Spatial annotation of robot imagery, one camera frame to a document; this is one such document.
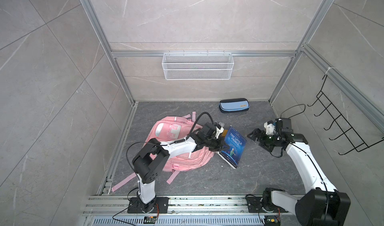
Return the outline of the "blue Little Prince book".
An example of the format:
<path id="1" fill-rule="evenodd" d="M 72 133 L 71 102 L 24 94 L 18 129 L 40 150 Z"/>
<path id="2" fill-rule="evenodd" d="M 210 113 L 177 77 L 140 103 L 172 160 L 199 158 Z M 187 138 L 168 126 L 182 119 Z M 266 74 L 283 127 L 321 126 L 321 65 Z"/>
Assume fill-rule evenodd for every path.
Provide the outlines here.
<path id="1" fill-rule="evenodd" d="M 223 148 L 218 155 L 227 162 L 233 169 L 237 169 L 242 157 L 247 140 L 234 127 L 229 127 L 224 141 Z"/>

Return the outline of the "blue pencil case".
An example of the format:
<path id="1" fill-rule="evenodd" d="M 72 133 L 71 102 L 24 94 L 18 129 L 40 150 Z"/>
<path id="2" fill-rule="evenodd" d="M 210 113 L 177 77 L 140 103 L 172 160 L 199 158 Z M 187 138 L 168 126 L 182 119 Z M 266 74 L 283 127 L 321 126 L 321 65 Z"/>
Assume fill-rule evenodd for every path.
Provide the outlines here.
<path id="1" fill-rule="evenodd" d="M 224 99 L 219 102 L 219 110 L 225 114 L 248 111 L 249 108 L 249 101 L 245 98 Z"/>

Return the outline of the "pink school backpack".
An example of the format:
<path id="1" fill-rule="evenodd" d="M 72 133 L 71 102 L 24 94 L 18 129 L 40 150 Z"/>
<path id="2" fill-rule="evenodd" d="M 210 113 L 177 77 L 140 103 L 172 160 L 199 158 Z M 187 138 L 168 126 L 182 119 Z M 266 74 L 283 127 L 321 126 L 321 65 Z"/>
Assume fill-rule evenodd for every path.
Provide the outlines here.
<path id="1" fill-rule="evenodd" d="M 171 173 L 167 180 L 171 184 L 179 173 L 205 166 L 221 149 L 220 136 L 224 128 L 212 119 L 200 125 L 200 118 L 192 114 L 157 121 L 130 163 L 134 172 L 115 185 L 112 191 L 117 191 L 134 178 L 140 178 L 144 185 L 148 185 L 161 172 Z"/>

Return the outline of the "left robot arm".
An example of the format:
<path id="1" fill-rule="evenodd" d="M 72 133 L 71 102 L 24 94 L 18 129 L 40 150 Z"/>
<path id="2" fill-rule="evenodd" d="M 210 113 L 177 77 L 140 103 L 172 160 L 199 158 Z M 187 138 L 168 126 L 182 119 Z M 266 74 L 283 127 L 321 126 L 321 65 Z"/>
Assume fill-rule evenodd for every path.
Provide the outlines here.
<path id="1" fill-rule="evenodd" d="M 132 159 L 139 181 L 139 201 L 147 206 L 156 201 L 155 182 L 162 171 L 177 174 L 207 164 L 220 151 L 224 128 L 218 123 L 160 122 Z"/>

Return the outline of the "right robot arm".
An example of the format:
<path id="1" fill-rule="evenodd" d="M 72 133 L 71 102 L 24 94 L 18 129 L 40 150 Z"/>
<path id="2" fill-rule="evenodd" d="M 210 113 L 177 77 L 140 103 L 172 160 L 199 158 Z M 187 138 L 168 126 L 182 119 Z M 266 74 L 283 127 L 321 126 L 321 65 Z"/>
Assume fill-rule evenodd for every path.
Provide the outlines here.
<path id="1" fill-rule="evenodd" d="M 305 195 L 298 198 L 283 190 L 266 188 L 261 199 L 262 210 L 283 209 L 297 217 L 302 226 L 342 226 L 351 200 L 329 181 L 313 156 L 304 135 L 295 133 L 291 119 L 278 118 L 247 135 L 253 142 L 271 153 L 282 151 L 294 162 L 305 187 Z"/>

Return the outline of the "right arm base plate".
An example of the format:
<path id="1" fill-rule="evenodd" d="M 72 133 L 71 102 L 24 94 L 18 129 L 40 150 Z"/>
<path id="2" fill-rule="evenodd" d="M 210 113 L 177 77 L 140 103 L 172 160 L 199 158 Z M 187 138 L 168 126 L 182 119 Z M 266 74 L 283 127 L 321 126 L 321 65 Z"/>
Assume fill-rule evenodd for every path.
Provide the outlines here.
<path id="1" fill-rule="evenodd" d="M 249 213 L 267 212 L 278 213 L 278 206 L 274 205 L 268 197 L 248 194 L 245 196 Z"/>

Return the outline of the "black wall hook rack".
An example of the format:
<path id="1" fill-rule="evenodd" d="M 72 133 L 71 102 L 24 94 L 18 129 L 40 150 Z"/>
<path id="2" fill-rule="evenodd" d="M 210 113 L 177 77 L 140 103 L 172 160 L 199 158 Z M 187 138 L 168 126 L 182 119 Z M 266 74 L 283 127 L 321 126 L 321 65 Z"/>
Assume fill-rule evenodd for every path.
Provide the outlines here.
<path id="1" fill-rule="evenodd" d="M 378 145 L 380 143 L 384 142 L 384 137 L 381 137 L 380 140 L 373 144 L 368 144 L 356 131 L 356 129 L 352 126 L 352 124 L 349 122 L 347 117 L 335 106 L 335 104 L 330 100 L 330 98 L 325 94 L 324 87 L 325 83 L 327 81 L 328 76 L 324 75 L 322 78 L 322 86 L 319 90 L 319 92 L 316 95 L 316 99 L 312 104 L 307 104 L 307 107 L 312 107 L 316 104 L 320 104 L 323 108 L 323 110 L 318 113 L 314 114 L 314 117 L 320 117 L 324 114 L 327 114 L 331 117 L 332 121 L 329 124 L 327 128 L 323 128 L 325 131 L 330 131 L 332 129 L 338 129 L 340 130 L 340 133 L 335 136 L 334 138 L 329 138 L 330 141 L 336 141 L 339 138 L 345 138 L 347 142 L 352 147 L 350 150 L 344 152 L 344 153 L 338 153 L 340 156 L 345 156 L 351 152 L 357 152 L 360 153 L 362 151 L 365 151 L 367 149 L 370 149 L 371 147 Z"/>

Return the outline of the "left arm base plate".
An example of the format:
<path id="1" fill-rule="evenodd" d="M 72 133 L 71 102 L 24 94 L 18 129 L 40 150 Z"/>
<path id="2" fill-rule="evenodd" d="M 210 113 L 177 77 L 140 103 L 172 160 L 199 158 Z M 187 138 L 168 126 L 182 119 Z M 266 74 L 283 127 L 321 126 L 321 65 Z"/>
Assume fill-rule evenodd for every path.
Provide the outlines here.
<path id="1" fill-rule="evenodd" d="M 168 212 L 169 199 L 167 197 L 155 197 L 148 204 L 144 204 L 138 197 L 130 199 L 130 204 L 127 209 L 128 214 L 139 213 L 160 213 L 165 214 Z"/>

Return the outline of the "aluminium mounting rail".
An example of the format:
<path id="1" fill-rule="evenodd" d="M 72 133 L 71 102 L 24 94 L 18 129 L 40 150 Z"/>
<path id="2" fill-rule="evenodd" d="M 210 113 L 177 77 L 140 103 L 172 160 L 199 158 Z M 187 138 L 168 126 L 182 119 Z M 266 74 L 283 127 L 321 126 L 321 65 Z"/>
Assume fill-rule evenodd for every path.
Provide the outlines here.
<path id="1" fill-rule="evenodd" d="M 241 215 L 256 214 L 262 207 L 262 195 L 202 195 L 202 196 L 158 196 L 157 204 L 145 212 L 135 199 L 124 196 L 90 196 L 81 211 L 84 215 L 112 216 L 156 214 L 181 215 Z"/>

